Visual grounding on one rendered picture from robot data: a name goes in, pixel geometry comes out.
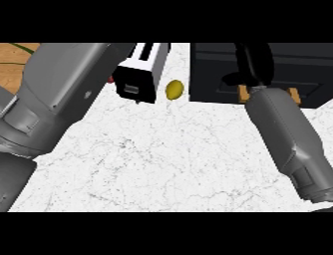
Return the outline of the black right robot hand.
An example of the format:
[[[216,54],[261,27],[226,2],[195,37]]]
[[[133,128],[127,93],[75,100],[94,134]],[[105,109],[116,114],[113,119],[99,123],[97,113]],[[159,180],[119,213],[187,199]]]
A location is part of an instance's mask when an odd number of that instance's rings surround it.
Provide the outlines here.
[[[238,71],[224,75],[227,86],[269,86],[273,79],[273,58],[266,43],[235,43]]]

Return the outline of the dark grey drawer cabinet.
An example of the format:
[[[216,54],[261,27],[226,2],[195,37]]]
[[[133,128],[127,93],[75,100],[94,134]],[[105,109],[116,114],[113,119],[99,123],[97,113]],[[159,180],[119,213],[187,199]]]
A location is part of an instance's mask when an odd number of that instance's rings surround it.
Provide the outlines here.
[[[270,43],[275,66],[333,67],[333,43]],[[236,72],[235,46],[232,43],[192,43],[189,45],[189,75],[195,67],[229,68]]]

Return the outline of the dark grey drawer front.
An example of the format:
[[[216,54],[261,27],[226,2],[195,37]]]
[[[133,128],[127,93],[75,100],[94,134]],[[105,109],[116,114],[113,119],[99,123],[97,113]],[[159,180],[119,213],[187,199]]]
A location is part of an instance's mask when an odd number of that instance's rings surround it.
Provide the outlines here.
[[[192,102],[239,104],[236,87],[221,81],[221,77],[230,73],[229,68],[220,67],[192,69],[187,88]],[[295,88],[300,107],[318,109],[333,99],[333,67],[276,65],[270,88]]]

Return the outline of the yellow lemon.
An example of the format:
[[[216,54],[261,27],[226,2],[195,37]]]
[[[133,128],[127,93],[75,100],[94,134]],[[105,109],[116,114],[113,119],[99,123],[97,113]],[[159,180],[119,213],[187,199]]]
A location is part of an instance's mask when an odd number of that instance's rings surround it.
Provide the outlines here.
[[[179,80],[171,80],[165,85],[165,98],[176,100],[183,92],[183,84]]]

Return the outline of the white and black toaster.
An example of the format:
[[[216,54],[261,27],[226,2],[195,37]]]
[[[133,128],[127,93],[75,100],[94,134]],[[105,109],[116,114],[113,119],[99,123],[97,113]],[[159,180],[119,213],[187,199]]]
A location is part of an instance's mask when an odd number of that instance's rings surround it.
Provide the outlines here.
[[[164,70],[170,43],[136,43],[112,73],[121,98],[152,104]]]

